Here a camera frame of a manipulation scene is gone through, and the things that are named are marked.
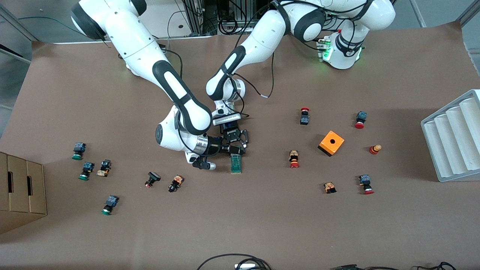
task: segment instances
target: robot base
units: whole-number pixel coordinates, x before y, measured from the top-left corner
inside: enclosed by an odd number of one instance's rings
[[[330,36],[324,37],[325,40],[331,41],[331,45],[323,53],[323,61],[329,63],[336,69],[348,69],[360,58],[361,48],[352,56],[346,57],[336,46],[336,37],[339,34],[340,33],[333,33]]]

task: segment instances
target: floor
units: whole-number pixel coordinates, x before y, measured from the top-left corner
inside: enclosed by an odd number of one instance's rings
[[[17,18],[27,16],[47,16],[55,18],[70,27],[74,27],[70,20],[70,8],[77,0],[62,0],[50,3],[51,0],[41,0],[31,5],[21,5],[18,0],[3,0],[2,4],[9,9]],[[437,26],[455,20],[470,4],[472,0],[458,1],[430,1],[417,0],[421,15],[427,26]],[[212,17],[213,5],[206,7],[205,14]],[[416,28],[419,22],[415,16],[412,5],[409,0],[398,0],[395,4],[396,18],[389,29]],[[41,41],[44,42],[82,42],[89,41],[86,37],[73,32],[58,22],[47,19],[24,19],[22,23]],[[161,33],[164,24],[156,26],[153,24],[150,30]],[[470,51],[473,63],[480,66],[480,35],[477,29],[480,29],[480,15],[474,17],[462,30],[466,48]],[[31,57],[30,42],[20,33],[16,32],[9,24],[0,22],[0,43],[24,55]],[[0,54],[0,137],[8,123],[11,108],[15,105],[16,97],[20,91],[28,64],[15,60],[11,57]]]

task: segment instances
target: cardboard box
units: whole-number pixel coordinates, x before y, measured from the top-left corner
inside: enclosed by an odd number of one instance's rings
[[[0,152],[0,233],[46,215],[42,165]]]

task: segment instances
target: white shelf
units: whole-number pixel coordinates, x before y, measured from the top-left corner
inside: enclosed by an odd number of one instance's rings
[[[430,144],[430,149],[432,151],[432,157],[435,164],[437,164],[440,176],[443,178],[447,178],[454,175],[450,164],[448,163],[448,158],[442,145],[442,141],[440,140],[440,135],[438,134],[438,129],[435,121],[426,123],[424,127],[425,135],[427,136],[428,142]]]
[[[480,89],[421,121],[440,182],[480,181]]]
[[[460,148],[458,148],[458,144],[456,143],[455,135],[453,134],[447,115],[439,115],[435,117],[434,120],[452,172],[454,174],[467,172],[467,167],[460,153]]]
[[[446,114],[467,169],[469,171],[480,169],[480,154],[473,142],[462,110],[460,107],[453,107],[447,110]]]
[[[480,152],[480,109],[475,98],[468,98],[460,102],[468,130],[471,133],[477,151]]]

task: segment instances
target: orange terminal block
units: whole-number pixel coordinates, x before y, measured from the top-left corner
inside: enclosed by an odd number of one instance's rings
[[[331,157],[335,154],[345,140],[338,136],[335,132],[329,131],[325,138],[318,145],[318,149],[323,151],[327,156]]]
[[[290,151],[290,157],[288,158],[290,161],[290,168],[296,169],[300,167],[299,165],[299,152],[296,150]]]
[[[370,152],[370,154],[372,155],[376,155],[378,154],[378,152],[382,149],[382,146],[381,145],[374,145],[372,147],[370,147],[370,149],[368,149],[368,151]]]

